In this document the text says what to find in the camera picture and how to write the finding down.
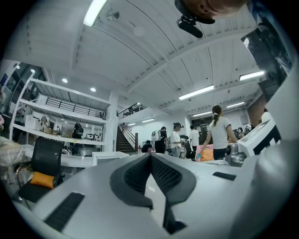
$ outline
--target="stair railing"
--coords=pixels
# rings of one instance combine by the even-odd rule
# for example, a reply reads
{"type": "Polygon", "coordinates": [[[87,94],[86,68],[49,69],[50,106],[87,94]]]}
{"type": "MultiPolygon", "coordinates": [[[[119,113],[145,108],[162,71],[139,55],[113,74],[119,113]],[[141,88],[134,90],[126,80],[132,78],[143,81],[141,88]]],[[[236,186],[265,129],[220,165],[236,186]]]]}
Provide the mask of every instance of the stair railing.
{"type": "Polygon", "coordinates": [[[138,152],[138,133],[133,135],[125,124],[120,124],[119,127],[130,145],[135,149],[136,152],[138,152]]]}

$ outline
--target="equipment on shelf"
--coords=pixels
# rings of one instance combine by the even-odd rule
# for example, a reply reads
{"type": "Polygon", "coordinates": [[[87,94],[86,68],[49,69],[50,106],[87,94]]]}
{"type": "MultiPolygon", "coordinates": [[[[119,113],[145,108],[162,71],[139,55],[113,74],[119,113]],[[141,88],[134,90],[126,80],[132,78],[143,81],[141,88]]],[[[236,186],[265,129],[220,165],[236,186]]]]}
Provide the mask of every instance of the equipment on shelf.
{"type": "Polygon", "coordinates": [[[73,126],[70,125],[62,125],[61,126],[61,137],[71,138],[73,134],[73,126]]]}

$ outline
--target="recessed light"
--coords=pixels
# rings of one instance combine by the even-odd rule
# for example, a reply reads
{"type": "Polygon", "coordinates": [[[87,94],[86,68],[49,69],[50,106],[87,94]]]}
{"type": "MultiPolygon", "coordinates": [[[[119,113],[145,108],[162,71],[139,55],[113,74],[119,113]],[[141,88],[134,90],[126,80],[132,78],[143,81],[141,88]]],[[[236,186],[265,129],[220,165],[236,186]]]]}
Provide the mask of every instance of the recessed light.
{"type": "Polygon", "coordinates": [[[148,119],[148,120],[142,121],[142,123],[149,122],[149,121],[152,121],[152,120],[155,120],[155,119],[148,119]]]}
{"type": "Polygon", "coordinates": [[[97,19],[98,15],[100,14],[100,11],[102,10],[106,2],[107,0],[93,0],[86,13],[83,24],[91,27],[94,24],[95,20],[97,19]]]}
{"type": "Polygon", "coordinates": [[[195,114],[195,115],[193,115],[193,117],[197,117],[197,116],[205,115],[205,114],[211,114],[211,113],[212,113],[212,111],[205,112],[205,113],[200,113],[200,114],[195,114]]]}
{"type": "Polygon", "coordinates": [[[247,79],[250,79],[250,78],[253,78],[253,77],[259,77],[259,76],[262,76],[264,74],[265,74],[264,71],[259,71],[259,72],[256,72],[256,73],[251,73],[251,74],[243,75],[243,76],[240,76],[240,81],[241,80],[247,80],[247,79]]]}
{"type": "Polygon", "coordinates": [[[195,91],[195,92],[192,92],[192,93],[189,93],[189,94],[186,94],[186,95],[183,95],[183,96],[179,97],[179,99],[180,100],[187,99],[187,98],[192,97],[194,95],[198,95],[198,94],[210,91],[212,89],[214,89],[214,85],[206,87],[206,88],[198,90],[198,91],[195,91]]]}
{"type": "Polygon", "coordinates": [[[243,105],[244,103],[245,102],[241,102],[241,103],[234,104],[234,105],[229,105],[227,108],[235,107],[235,106],[238,106],[238,105],[243,105]]]}

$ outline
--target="display shelf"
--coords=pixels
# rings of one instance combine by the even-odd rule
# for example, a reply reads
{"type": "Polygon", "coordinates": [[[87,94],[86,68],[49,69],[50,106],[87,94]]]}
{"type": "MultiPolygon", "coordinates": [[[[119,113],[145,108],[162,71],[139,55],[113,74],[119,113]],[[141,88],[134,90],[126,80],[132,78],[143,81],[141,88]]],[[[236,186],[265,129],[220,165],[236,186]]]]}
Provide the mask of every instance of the display shelf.
{"type": "Polygon", "coordinates": [[[52,139],[52,140],[57,140],[57,141],[64,141],[64,142],[69,142],[69,143],[77,143],[77,144],[89,144],[89,145],[105,145],[104,142],[99,142],[99,141],[91,141],[91,140],[80,140],[80,139],[73,139],[73,138],[66,138],[66,137],[61,137],[59,135],[53,135],[53,134],[47,134],[44,133],[43,131],[38,131],[32,128],[20,126],[17,124],[13,124],[13,127],[18,128],[22,131],[35,134],[44,138],[52,139]]]}
{"type": "MultiPolygon", "coordinates": [[[[26,157],[32,158],[33,150],[34,147],[32,145],[24,145],[24,153],[26,157]]],[[[89,168],[95,165],[93,164],[92,157],[61,155],[61,166],[73,168],[89,168]]]]}
{"type": "Polygon", "coordinates": [[[51,84],[37,79],[30,79],[39,92],[47,97],[65,100],[74,104],[83,105],[99,110],[106,110],[112,103],[110,101],[100,99],[91,95],[87,95],[69,88],[51,84]]]}
{"type": "Polygon", "coordinates": [[[77,112],[63,110],[63,109],[55,108],[55,107],[48,106],[48,105],[39,105],[37,103],[27,101],[24,99],[20,99],[20,102],[30,106],[32,108],[32,110],[34,110],[35,112],[46,114],[46,115],[53,116],[53,117],[59,117],[59,118],[63,118],[63,119],[71,120],[71,121],[76,121],[79,123],[84,122],[84,123],[93,124],[93,125],[103,125],[103,124],[108,123],[108,121],[103,120],[98,117],[89,116],[86,114],[79,114],[77,112]]]}

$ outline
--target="white t-shirt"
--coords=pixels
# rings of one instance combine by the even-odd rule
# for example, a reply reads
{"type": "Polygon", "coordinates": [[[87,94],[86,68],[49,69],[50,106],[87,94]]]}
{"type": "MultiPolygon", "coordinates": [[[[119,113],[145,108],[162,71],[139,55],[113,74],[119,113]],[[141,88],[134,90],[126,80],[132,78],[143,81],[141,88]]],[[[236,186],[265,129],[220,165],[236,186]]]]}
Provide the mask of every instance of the white t-shirt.
{"type": "Polygon", "coordinates": [[[262,122],[266,122],[266,121],[271,120],[271,119],[272,119],[272,116],[270,115],[269,112],[263,113],[263,115],[262,115],[262,122]]]}
{"type": "Polygon", "coordinates": [[[174,144],[173,142],[179,142],[181,141],[181,137],[179,136],[179,134],[175,131],[172,131],[171,136],[170,136],[170,148],[175,148],[175,147],[182,147],[181,144],[174,144]]]}
{"type": "Polygon", "coordinates": [[[199,145],[199,133],[196,129],[193,129],[190,133],[190,140],[192,140],[191,144],[192,146],[198,146],[199,145]]]}
{"type": "Polygon", "coordinates": [[[212,133],[213,148],[223,149],[228,146],[228,133],[226,131],[230,122],[227,118],[219,117],[216,126],[213,126],[214,120],[210,124],[209,131],[212,133]]]}

